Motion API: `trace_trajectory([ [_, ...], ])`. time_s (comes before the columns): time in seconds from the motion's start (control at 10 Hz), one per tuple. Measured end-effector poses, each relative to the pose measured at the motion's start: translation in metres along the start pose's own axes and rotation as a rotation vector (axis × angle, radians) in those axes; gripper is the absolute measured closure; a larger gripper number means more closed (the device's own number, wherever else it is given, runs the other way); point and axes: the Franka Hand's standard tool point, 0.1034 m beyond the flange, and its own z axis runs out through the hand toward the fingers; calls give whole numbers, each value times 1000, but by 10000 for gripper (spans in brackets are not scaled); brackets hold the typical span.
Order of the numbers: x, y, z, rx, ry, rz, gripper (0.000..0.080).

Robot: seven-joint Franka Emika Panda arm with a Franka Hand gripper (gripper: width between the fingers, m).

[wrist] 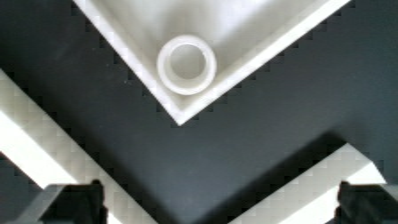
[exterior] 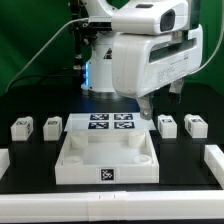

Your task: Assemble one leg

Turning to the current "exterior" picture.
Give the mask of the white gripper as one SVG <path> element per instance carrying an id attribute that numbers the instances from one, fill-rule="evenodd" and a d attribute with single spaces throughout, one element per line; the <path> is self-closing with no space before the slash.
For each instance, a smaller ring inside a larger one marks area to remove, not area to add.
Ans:
<path id="1" fill-rule="evenodd" d="M 202 47 L 201 26 L 189 30 L 185 38 L 181 32 L 159 36 L 120 34 L 112 48 L 113 88 L 122 96 L 138 98 L 140 117 L 151 120 L 153 104 L 147 94 L 171 83 L 169 96 L 180 102 L 182 77 L 200 67 Z"/>

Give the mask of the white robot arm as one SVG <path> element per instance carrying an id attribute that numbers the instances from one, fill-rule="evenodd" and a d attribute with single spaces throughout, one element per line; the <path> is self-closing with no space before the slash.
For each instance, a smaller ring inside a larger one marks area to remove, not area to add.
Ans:
<path id="1" fill-rule="evenodd" d="M 178 96 L 184 77 L 202 61 L 201 0 L 82 0 L 92 42 L 83 89 L 94 96 L 129 97 L 140 116 L 152 117 L 151 94 L 168 85 Z"/>

